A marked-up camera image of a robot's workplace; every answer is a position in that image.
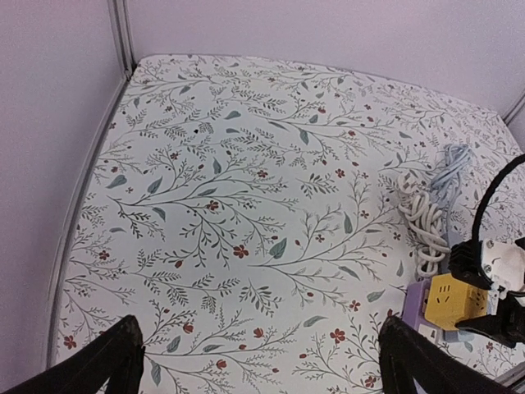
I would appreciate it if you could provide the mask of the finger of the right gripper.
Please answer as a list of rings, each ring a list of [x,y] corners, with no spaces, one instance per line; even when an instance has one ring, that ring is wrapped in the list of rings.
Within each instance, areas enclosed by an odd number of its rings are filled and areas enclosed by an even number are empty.
[[[501,333],[501,321],[497,315],[484,315],[459,321],[455,324],[459,330],[474,332],[479,335],[496,335]]]

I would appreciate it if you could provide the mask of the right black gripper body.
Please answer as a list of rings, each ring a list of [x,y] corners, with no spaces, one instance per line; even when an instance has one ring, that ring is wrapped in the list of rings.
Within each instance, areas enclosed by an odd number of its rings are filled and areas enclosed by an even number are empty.
[[[492,337],[495,341],[507,347],[524,343],[524,308],[516,298],[508,295],[500,300],[496,315],[492,315],[492,318]]]

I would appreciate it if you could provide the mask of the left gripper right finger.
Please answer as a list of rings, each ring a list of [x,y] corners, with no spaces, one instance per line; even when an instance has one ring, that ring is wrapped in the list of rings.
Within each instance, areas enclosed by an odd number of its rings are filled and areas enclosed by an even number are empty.
[[[401,318],[390,316],[378,337],[385,393],[523,393],[524,364],[492,380],[458,362]]]

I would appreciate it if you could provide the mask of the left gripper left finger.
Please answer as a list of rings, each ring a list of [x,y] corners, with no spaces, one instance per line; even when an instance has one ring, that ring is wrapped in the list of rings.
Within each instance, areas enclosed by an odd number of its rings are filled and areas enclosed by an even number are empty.
[[[67,360],[7,390],[20,393],[137,393],[144,373],[139,322],[126,315]]]

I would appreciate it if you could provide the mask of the purple power strip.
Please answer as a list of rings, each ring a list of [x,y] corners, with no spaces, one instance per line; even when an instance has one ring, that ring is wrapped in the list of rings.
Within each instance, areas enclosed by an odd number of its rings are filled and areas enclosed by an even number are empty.
[[[402,320],[428,341],[437,344],[442,338],[442,330],[425,319],[431,280],[424,279],[407,287]]]

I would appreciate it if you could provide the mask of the yellow cube socket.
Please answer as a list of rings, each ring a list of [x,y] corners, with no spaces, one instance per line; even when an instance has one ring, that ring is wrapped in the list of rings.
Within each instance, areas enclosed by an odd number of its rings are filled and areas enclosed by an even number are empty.
[[[457,331],[456,324],[472,318],[495,315],[499,296],[461,282],[450,273],[431,279],[424,318],[444,331]]]

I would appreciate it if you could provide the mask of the grey-blue power strip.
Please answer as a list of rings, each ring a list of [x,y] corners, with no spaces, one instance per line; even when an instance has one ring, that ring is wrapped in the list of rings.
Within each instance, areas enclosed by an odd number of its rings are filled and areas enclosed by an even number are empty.
[[[449,343],[458,342],[470,342],[475,339],[475,336],[471,332],[454,330],[454,331],[443,331],[443,338]]]

